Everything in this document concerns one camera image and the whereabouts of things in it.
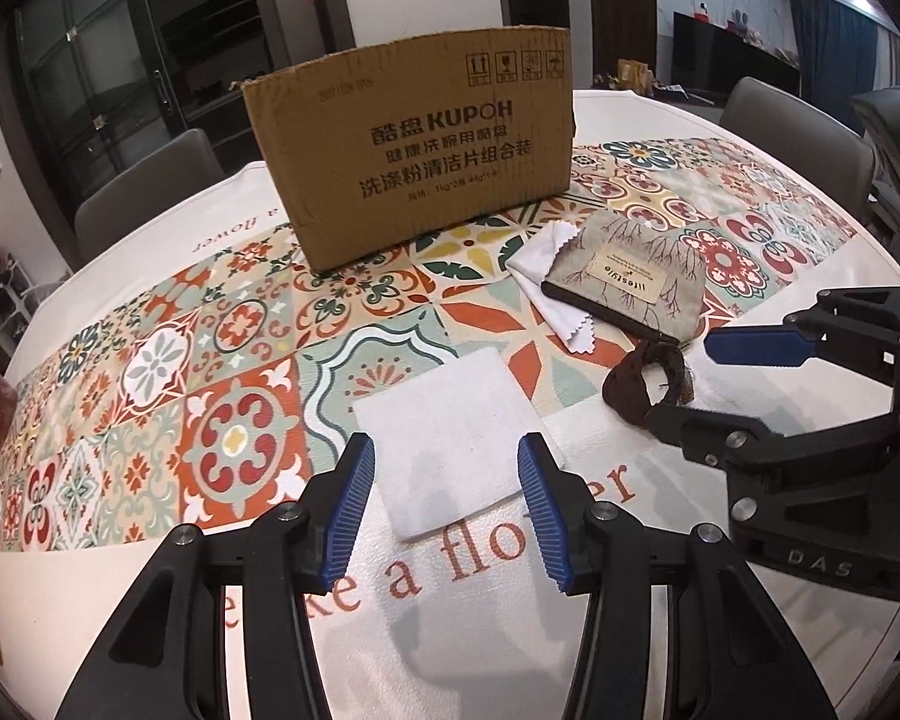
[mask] brown hair tie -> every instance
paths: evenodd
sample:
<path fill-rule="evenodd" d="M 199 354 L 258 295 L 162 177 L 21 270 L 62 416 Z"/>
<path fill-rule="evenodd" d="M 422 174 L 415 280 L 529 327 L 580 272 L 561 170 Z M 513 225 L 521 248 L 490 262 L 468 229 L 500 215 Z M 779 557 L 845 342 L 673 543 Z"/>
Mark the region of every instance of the brown hair tie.
<path fill-rule="evenodd" d="M 676 404 L 684 395 L 686 365 L 678 346 L 664 341 L 640 341 L 626 357 L 613 367 L 604 380 L 602 397 L 621 418 L 631 425 L 647 427 L 650 394 L 643 380 L 643 368 L 659 362 L 667 374 L 667 394 L 661 403 Z"/>

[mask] glass door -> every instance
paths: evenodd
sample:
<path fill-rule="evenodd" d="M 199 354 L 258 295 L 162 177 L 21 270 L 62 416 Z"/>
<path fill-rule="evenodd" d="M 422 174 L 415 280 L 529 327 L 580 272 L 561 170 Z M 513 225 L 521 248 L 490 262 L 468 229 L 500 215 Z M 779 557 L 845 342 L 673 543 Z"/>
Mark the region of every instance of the glass door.
<path fill-rule="evenodd" d="M 154 90 L 127 0 L 24 0 L 13 18 L 26 95 L 72 220 L 180 127 Z"/>
<path fill-rule="evenodd" d="M 260 159 L 236 87 L 275 69 L 257 0 L 146 0 L 146 8 L 187 127 L 207 133 L 225 172 Z"/>

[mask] gray fabric pouch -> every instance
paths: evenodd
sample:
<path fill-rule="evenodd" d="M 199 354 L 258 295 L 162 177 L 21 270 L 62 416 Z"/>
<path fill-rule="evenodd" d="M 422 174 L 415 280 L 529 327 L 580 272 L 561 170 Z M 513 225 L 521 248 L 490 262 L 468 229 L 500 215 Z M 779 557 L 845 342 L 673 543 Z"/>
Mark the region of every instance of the gray fabric pouch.
<path fill-rule="evenodd" d="M 703 307 L 703 260 L 680 230 L 597 211 L 567 242 L 540 289 L 640 338 L 690 341 Z"/>

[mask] door handle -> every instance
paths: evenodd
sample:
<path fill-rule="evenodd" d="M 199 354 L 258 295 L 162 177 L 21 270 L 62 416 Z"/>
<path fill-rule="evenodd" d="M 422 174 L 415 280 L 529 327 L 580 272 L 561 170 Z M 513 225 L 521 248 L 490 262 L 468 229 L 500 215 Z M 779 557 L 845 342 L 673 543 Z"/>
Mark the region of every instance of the door handle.
<path fill-rule="evenodd" d="M 163 79 L 163 74 L 159 70 L 154 70 L 154 83 L 156 84 L 156 94 L 160 98 L 161 103 L 167 106 L 168 111 L 173 111 L 173 105 L 170 103 L 170 93 L 167 91 L 167 84 Z"/>

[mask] blue curtain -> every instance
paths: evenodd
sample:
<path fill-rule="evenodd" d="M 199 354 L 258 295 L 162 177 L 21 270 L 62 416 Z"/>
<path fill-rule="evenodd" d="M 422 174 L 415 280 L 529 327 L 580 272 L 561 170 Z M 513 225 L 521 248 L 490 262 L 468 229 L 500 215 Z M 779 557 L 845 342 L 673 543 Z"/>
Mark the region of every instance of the blue curtain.
<path fill-rule="evenodd" d="M 874 88 L 873 19 L 836 0 L 790 0 L 800 55 L 800 96 L 852 130 L 864 125 L 850 98 Z"/>

